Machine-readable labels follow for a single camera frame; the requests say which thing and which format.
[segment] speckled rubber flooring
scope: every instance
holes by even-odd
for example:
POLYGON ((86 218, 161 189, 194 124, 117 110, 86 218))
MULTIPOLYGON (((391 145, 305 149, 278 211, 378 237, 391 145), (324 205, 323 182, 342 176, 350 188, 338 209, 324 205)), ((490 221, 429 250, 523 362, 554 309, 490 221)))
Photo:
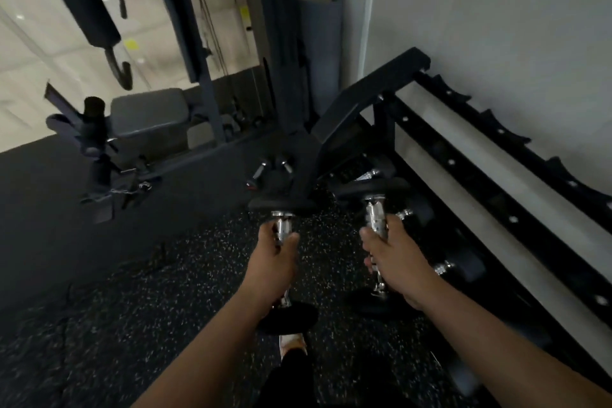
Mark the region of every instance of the speckled rubber flooring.
MULTIPOLYGON (((321 405, 357 406, 364 361, 382 361, 389 378, 419 407, 473 406, 457 395, 426 346, 431 323, 363 320, 342 297, 370 284, 351 217, 328 202, 302 219, 299 277, 292 297, 314 303, 309 333, 321 405)), ((0 406, 127 406, 190 342, 237 289, 265 217, 245 211, 187 232, 150 262, 119 267, 105 280, 70 288, 65 300, 27 310, 16 335, 0 340, 0 406)), ((251 406, 278 343, 257 335, 227 394, 251 406)), ((365 365, 381 374, 384 368, 365 365)))

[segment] leg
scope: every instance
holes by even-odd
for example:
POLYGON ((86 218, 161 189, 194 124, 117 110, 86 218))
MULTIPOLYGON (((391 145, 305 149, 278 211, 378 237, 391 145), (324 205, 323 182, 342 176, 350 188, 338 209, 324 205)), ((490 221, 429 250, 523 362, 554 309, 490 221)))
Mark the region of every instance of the leg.
POLYGON ((270 406, 317 406, 312 364, 303 350, 289 350, 280 366, 268 376, 255 408, 270 406))

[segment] dumbbell rack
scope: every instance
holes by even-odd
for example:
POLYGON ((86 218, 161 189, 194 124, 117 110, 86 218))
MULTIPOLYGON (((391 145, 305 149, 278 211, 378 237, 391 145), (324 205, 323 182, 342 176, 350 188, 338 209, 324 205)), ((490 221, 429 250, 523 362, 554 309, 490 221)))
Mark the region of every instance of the dumbbell rack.
MULTIPOLYGON (((455 287, 462 290, 465 294, 480 304, 483 304, 491 312, 504 319, 508 313, 523 317, 529 326, 537 326, 545 329, 550 337, 551 344, 546 350, 553 354, 557 359, 568 364, 577 372, 583 374, 588 379, 599 384, 601 387, 612 389, 612 379, 597 362, 560 326, 547 310, 514 278, 501 262, 485 247, 484 244, 467 228, 463 222, 446 206, 443 201, 420 179, 420 177, 407 165, 407 163, 388 146, 381 142, 381 136, 373 126, 369 125, 363 118, 358 118, 357 122, 363 128, 363 132, 371 136, 373 145, 371 153, 382 153, 389 158, 397 170, 397 176, 406 179, 431 204, 436 213, 435 229, 441 237, 448 235, 459 235, 465 242, 469 243, 473 250, 476 250, 480 258, 484 261, 487 269, 487 276, 473 284, 466 284, 462 280, 451 276, 447 278, 455 287)), ((354 160, 336 168, 326 178, 333 184, 347 183, 356 179, 361 174, 373 168, 368 157, 370 152, 356 157, 354 160)), ((396 203, 398 210, 401 203, 396 203)), ((363 225, 361 214, 355 217, 356 227, 363 225)), ((436 257, 436 248, 428 241, 428 236, 423 229, 416 223, 406 222, 404 224, 408 233, 417 240, 425 256, 430 263, 434 264, 441 260, 436 257)), ((455 361, 455 357, 449 357, 448 348, 440 352, 445 353, 440 361, 455 361)))

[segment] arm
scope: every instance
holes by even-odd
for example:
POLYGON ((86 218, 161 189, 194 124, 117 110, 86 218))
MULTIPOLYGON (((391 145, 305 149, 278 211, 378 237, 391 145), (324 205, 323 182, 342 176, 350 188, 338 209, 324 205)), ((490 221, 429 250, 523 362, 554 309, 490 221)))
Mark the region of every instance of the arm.
POLYGON ((363 228, 363 248, 390 286, 423 310, 504 407, 609 407, 612 396, 515 333, 442 280, 402 222, 387 217, 388 242, 363 228))
POLYGON ((216 406, 257 323, 295 275, 299 235, 291 234, 279 251, 272 226, 267 223, 260 228, 257 247, 236 294, 136 400, 135 408, 216 406))

